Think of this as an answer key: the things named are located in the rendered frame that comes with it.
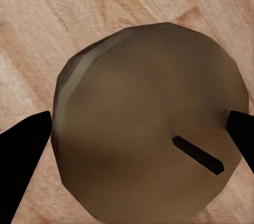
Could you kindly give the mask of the pillar candle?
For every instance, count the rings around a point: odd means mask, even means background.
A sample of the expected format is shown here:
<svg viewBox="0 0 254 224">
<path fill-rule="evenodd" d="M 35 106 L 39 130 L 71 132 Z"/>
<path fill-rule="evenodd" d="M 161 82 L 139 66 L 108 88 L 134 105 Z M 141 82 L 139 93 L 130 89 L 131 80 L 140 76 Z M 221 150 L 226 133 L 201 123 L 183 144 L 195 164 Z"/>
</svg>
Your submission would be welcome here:
<svg viewBox="0 0 254 224">
<path fill-rule="evenodd" d="M 249 114 L 235 60 L 162 22 L 127 27 L 57 77 L 51 144 L 62 185 L 106 224 L 178 224 L 223 191 L 242 154 L 226 129 Z"/>
</svg>

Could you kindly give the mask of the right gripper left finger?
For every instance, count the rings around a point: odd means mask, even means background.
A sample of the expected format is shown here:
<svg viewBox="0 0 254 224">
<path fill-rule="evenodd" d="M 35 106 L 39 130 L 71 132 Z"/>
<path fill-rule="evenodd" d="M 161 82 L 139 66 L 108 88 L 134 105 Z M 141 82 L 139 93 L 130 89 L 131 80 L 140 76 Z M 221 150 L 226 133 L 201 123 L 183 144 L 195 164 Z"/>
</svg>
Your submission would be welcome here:
<svg viewBox="0 0 254 224">
<path fill-rule="evenodd" d="M 11 224 L 51 130 L 51 114 L 45 111 L 0 135 L 0 224 Z"/>
</svg>

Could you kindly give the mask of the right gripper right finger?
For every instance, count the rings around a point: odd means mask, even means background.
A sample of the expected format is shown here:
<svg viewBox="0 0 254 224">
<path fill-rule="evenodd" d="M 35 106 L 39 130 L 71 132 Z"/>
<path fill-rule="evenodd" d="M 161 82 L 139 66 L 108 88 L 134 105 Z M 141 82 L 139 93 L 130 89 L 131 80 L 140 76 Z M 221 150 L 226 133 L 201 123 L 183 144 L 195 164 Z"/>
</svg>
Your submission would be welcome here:
<svg viewBox="0 0 254 224">
<path fill-rule="evenodd" d="M 254 116 L 231 110 L 226 129 L 254 172 Z"/>
</svg>

